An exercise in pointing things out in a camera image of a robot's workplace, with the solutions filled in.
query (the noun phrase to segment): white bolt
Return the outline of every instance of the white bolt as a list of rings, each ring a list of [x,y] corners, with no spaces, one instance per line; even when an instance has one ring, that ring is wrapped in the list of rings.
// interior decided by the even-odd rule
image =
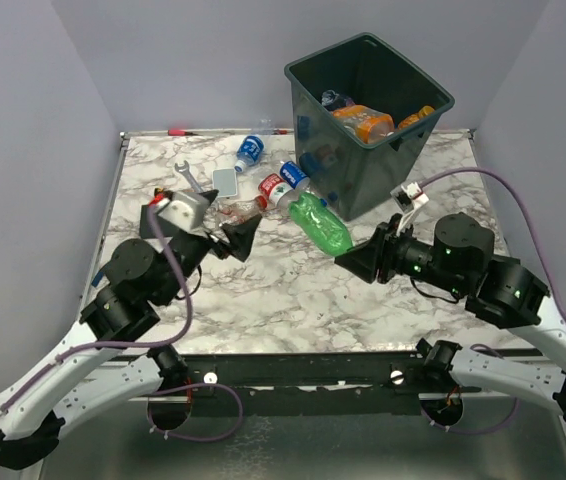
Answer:
[[[205,383],[216,383],[219,381],[219,377],[214,372],[207,372],[203,377]]]

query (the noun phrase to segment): green plastic bottle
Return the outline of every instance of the green plastic bottle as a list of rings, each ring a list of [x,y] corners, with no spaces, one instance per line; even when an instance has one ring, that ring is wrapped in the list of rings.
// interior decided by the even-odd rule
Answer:
[[[294,223],[327,255],[336,257],[352,248],[347,227],[311,193],[303,192],[288,211]]]

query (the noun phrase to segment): table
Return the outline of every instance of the table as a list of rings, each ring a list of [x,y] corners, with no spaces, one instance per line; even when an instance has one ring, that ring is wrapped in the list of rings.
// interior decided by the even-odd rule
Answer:
[[[123,240],[138,235],[139,212],[156,186],[189,188],[174,173],[175,162],[187,160],[203,187],[211,188],[212,171],[230,168],[244,134],[195,137],[135,136],[130,139],[112,215],[102,245],[100,265]],[[293,155],[292,135],[274,136],[269,152]],[[267,155],[260,165],[239,177],[240,196],[250,199],[258,183],[277,170]],[[410,179],[460,166],[476,165],[467,131],[434,133]],[[498,230],[481,178],[475,174],[448,177],[428,188],[430,202],[415,221],[415,236],[431,242],[440,217],[465,212]],[[392,201],[349,222],[355,243],[366,240],[379,222],[398,211]],[[500,235],[496,243],[505,252]],[[179,342],[181,353],[293,353],[408,350],[425,337],[496,348],[528,348],[507,331],[478,321],[440,300],[424,298],[406,278],[387,285],[368,285],[337,267],[313,246],[286,215],[271,213],[261,222],[250,258],[221,261],[208,255],[202,263],[201,288],[194,295],[194,323]],[[174,335],[182,326],[184,304],[157,309],[161,323],[143,340]]]

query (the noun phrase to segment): trash bin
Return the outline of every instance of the trash bin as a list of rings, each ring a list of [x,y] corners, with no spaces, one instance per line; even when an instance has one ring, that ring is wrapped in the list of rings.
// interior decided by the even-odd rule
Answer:
[[[363,33],[285,67],[292,83],[299,166],[344,220],[390,198],[405,181],[441,115],[454,98],[403,55]],[[334,90],[355,103],[389,113],[396,125],[423,106],[434,113],[384,140],[366,144],[321,105]]]

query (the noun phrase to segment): gray floor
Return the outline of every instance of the gray floor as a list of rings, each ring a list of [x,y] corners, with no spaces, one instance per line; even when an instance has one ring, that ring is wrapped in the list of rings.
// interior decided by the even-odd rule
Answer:
[[[474,400],[463,422],[496,423],[510,406]],[[235,437],[208,445],[150,435],[144,412],[144,403],[128,402],[79,428],[45,462],[43,478],[566,480],[558,419],[526,404],[508,429],[481,437],[445,434],[420,417],[251,417]],[[219,433],[225,420],[197,419],[189,433]]]

